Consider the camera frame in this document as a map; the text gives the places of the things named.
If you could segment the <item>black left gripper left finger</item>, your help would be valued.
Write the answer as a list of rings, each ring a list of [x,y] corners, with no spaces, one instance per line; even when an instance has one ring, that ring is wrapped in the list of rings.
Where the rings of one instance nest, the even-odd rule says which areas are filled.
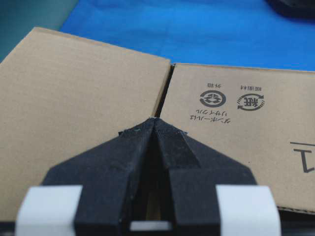
[[[29,188],[17,236],[120,236],[131,218],[155,120],[70,158]]]

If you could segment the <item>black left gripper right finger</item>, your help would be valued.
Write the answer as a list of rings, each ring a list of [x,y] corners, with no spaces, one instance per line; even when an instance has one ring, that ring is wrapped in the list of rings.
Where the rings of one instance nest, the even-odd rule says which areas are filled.
[[[280,216],[268,186],[250,168],[161,119],[155,134],[180,236],[278,236]]]

